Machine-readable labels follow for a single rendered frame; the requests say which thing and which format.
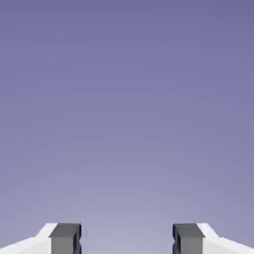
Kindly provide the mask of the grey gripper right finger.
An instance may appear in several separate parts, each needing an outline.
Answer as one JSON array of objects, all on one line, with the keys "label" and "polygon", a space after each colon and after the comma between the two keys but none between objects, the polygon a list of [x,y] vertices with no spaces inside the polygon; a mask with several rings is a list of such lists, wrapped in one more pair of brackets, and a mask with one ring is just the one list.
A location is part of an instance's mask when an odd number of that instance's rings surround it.
[{"label": "grey gripper right finger", "polygon": [[172,254],[254,254],[254,248],[220,237],[208,223],[174,223]]}]

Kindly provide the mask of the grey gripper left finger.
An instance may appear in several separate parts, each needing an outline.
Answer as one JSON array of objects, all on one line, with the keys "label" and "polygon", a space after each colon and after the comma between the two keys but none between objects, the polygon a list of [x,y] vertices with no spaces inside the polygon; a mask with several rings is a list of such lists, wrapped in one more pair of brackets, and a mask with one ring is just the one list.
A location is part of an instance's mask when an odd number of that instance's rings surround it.
[{"label": "grey gripper left finger", "polygon": [[0,254],[82,254],[80,223],[46,223],[34,237],[0,248]]}]

